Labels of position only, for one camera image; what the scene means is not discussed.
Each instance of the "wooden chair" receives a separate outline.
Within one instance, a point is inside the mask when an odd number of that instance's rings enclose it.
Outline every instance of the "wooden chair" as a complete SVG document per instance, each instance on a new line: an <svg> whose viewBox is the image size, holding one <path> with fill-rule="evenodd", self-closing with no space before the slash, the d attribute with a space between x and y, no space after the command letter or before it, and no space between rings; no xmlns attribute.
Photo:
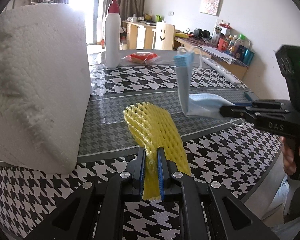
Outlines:
<svg viewBox="0 0 300 240"><path fill-rule="evenodd" d="M157 22L154 49L173 50L175 26Z"/></svg>

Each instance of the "yellow foam net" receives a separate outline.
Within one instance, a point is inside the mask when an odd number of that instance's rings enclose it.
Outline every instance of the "yellow foam net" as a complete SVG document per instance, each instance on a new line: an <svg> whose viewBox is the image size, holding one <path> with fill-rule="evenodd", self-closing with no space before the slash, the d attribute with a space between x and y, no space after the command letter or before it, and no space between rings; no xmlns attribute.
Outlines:
<svg viewBox="0 0 300 240"><path fill-rule="evenodd" d="M179 171L190 175L189 163L177 127L166 109L150 103L131 105L123 114L134 139L146 150L143 199L158 198L158 147L164 148L166 159L174 161Z"/></svg>

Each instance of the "green object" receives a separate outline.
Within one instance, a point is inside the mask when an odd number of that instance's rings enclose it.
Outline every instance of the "green object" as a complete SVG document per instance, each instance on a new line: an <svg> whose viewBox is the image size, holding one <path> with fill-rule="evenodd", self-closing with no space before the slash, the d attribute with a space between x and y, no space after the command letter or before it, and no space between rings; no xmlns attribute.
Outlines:
<svg viewBox="0 0 300 240"><path fill-rule="evenodd" d="M157 22L161 22L161 16L157 14L156 17L157 17Z"/></svg>
<svg viewBox="0 0 300 240"><path fill-rule="evenodd" d="M239 36L239 39L244 41L244 40L246 39L246 36L244 36L244 35L241 33L240 36Z"/></svg>

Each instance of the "silver bolt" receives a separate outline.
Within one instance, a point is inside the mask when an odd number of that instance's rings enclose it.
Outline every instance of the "silver bolt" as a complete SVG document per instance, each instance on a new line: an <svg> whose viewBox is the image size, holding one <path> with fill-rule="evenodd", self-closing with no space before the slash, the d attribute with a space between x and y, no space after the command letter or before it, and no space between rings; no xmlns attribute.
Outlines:
<svg viewBox="0 0 300 240"><path fill-rule="evenodd" d="M175 173L173 173L173 177L175 177L175 178L182 178L182 176L183 176L183 174L182 174L182 172L180 172L180 171L176 171Z"/></svg>
<svg viewBox="0 0 300 240"><path fill-rule="evenodd" d="M213 181L213 182L211 182L211 187L214 187L214 188L220 188L220 187L221 187L221 184L220 184L220 182Z"/></svg>
<svg viewBox="0 0 300 240"><path fill-rule="evenodd" d="M123 172L121 172L120 173L120 177L121 178L128 178L130 176L130 173L129 172L127 172L127 171L123 171Z"/></svg>
<svg viewBox="0 0 300 240"><path fill-rule="evenodd" d="M86 181L85 183L82 184L82 187L85 189L91 188L92 183L90 181Z"/></svg>

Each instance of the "plastic wrapper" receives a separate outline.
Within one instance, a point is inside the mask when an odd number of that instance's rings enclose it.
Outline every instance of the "plastic wrapper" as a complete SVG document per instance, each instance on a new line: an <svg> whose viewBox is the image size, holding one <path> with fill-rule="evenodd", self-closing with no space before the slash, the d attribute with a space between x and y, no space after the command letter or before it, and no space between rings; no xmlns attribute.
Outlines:
<svg viewBox="0 0 300 240"><path fill-rule="evenodd" d="M136 52L125 56L123 59L137 64L149 65L158 60L159 58L160 57L157 54L152 52Z"/></svg>

